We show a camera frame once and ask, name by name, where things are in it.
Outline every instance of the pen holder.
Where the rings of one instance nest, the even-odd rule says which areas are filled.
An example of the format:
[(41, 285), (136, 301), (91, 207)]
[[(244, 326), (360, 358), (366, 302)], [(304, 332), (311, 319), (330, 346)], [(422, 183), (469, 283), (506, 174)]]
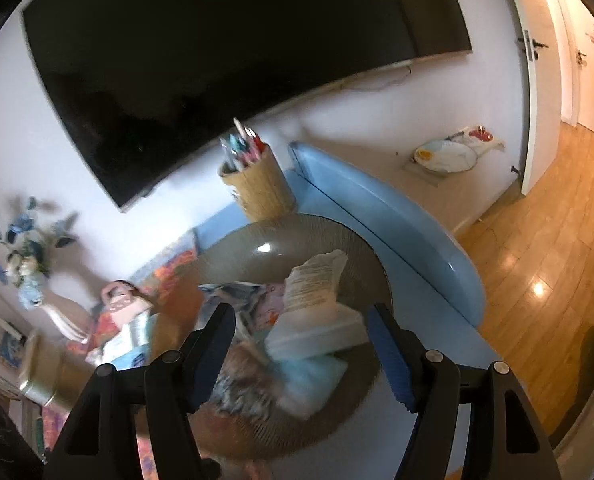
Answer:
[(251, 222), (277, 218), (292, 213), (297, 202), (270, 146), (261, 158), (242, 171), (228, 173), (225, 166), (219, 176)]

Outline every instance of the black tv screen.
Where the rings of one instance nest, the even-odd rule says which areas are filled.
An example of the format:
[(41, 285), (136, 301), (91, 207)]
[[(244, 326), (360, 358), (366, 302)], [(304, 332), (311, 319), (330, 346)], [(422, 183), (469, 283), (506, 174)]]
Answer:
[(471, 49), (457, 0), (33, 0), (24, 23), (58, 115), (120, 207), (234, 116)]

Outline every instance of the screw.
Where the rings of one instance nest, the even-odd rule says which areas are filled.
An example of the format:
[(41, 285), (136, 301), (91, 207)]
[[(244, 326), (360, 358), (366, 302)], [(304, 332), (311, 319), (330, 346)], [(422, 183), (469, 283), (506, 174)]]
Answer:
[(97, 367), (96, 374), (99, 377), (107, 377), (114, 371), (114, 366), (110, 363), (106, 363), (105, 365), (100, 365)]
[(510, 367), (503, 361), (497, 361), (494, 363), (493, 367), (494, 371), (501, 375), (506, 375), (510, 371)]
[(426, 359), (431, 363), (440, 363), (443, 361), (443, 354), (438, 350), (429, 350), (426, 352)]
[(163, 362), (167, 364), (176, 363), (179, 361), (181, 354), (177, 350), (168, 350), (161, 358)]

